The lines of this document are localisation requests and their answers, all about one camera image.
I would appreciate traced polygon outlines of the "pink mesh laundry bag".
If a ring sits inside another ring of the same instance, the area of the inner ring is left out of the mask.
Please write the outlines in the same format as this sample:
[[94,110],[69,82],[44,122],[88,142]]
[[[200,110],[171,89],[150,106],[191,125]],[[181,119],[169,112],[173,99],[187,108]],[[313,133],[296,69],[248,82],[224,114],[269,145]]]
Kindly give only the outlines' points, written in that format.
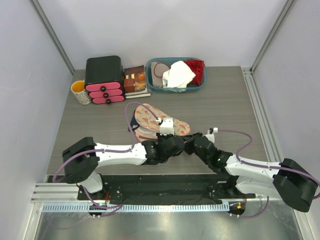
[[[168,114],[159,110],[158,108],[151,106],[150,104],[144,103],[144,106],[149,108],[154,114],[151,114],[149,110],[145,107],[139,105],[135,110],[135,118],[137,122],[140,124],[140,127],[134,132],[135,136],[140,142],[143,141],[156,141],[157,133],[159,133],[160,126],[156,123],[156,119],[160,118],[170,118]],[[178,136],[186,136],[191,132],[190,126],[176,118],[173,118],[174,121],[174,133]]]

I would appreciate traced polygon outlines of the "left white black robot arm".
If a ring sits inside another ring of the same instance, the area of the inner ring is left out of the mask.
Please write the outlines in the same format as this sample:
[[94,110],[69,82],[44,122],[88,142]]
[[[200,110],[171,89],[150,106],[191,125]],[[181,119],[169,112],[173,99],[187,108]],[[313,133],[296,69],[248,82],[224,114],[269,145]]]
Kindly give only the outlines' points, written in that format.
[[130,145],[106,145],[84,137],[62,152],[65,182],[84,187],[100,200],[107,192],[97,168],[111,165],[158,165],[178,156],[185,147],[180,136],[160,136],[158,141],[143,141]]

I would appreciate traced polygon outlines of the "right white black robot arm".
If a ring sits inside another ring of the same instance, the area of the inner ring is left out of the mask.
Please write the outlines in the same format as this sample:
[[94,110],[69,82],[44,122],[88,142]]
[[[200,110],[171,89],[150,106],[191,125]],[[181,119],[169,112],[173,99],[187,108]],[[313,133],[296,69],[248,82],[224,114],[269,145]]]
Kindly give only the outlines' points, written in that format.
[[226,193],[233,198],[255,194],[277,198],[289,207],[307,213],[320,182],[296,161],[263,162],[216,148],[214,135],[196,133],[183,137],[185,151],[197,155],[216,174],[229,177]]

